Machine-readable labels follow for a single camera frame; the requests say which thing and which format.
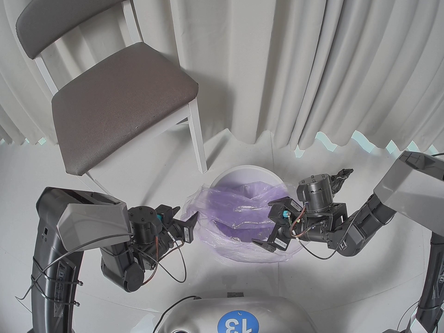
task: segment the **chair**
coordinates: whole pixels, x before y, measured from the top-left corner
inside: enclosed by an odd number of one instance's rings
[[[87,19],[121,3],[133,44],[60,90],[42,51]],[[197,166],[207,170],[197,83],[142,42],[131,0],[32,0],[15,25],[53,94],[52,114],[66,172],[108,193],[97,177],[141,143],[188,119]]]

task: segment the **white tiled floor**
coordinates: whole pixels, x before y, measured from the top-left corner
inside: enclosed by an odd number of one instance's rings
[[[205,150],[209,170],[200,174],[187,126],[176,126],[122,159],[99,181],[129,207],[181,206],[201,184],[211,184],[222,171],[236,165],[259,165],[294,183],[311,174],[333,174],[352,167],[355,172],[335,198],[346,202],[352,214],[398,156],[377,148],[369,154],[352,139],[334,152],[316,140],[302,158],[296,158],[289,148],[274,147],[269,132],[256,144],[246,145],[227,130],[206,142]],[[65,173],[57,146],[0,145],[0,332],[31,328],[30,313],[14,295],[21,296],[29,285],[38,223],[35,203],[46,186],[86,189]],[[100,252],[90,250],[85,252],[80,272],[84,286],[76,296],[81,306],[75,308],[74,328],[76,333],[130,332],[147,314],[157,320],[158,311],[183,296],[224,297],[227,291],[243,291],[298,301],[320,333],[380,333],[396,328],[403,312],[419,298],[429,238],[428,230],[396,215],[356,257],[335,255],[320,261],[302,250],[286,263],[257,265],[228,264],[195,240],[183,248],[186,283],[178,284],[159,271],[149,285],[131,294],[103,277]],[[329,253],[319,243],[309,247],[321,255]],[[179,256],[169,256],[165,266],[183,275]]]

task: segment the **beige curtain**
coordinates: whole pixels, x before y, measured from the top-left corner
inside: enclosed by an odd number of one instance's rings
[[[18,43],[30,0],[0,4],[0,138],[56,142],[50,93]],[[444,0],[134,0],[144,41],[199,83],[204,138],[309,147],[355,130],[444,149]],[[130,44],[116,6],[47,48],[58,87]]]

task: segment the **white chair leg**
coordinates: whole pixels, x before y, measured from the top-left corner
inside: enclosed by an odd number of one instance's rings
[[[103,192],[104,192],[104,193],[106,193],[106,194],[112,196],[112,194],[111,194],[107,189],[105,189],[105,187],[104,187],[101,183],[99,183],[98,180],[94,180],[94,179],[92,178],[92,176],[89,175],[88,172],[86,172],[86,173],[83,174],[82,176],[79,176],[79,179],[80,179],[80,181],[83,182],[86,186],[88,186],[92,191],[94,191],[94,192],[100,192],[100,193],[103,193]]]
[[[201,173],[205,173],[208,169],[207,160],[205,159],[205,150],[203,148],[202,129],[200,128],[197,99],[188,103],[188,106],[190,107],[188,123],[190,126],[191,139],[193,140],[194,152],[196,153],[197,167]]]

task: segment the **purple plastic bag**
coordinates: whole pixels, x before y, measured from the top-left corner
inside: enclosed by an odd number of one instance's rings
[[[268,219],[272,200],[289,196],[285,184],[253,182],[240,187],[202,188],[190,197],[182,219],[199,212],[194,233],[219,255],[237,262],[274,263],[290,259],[301,246],[291,241],[287,251],[270,253],[251,240],[266,240],[275,223]]]

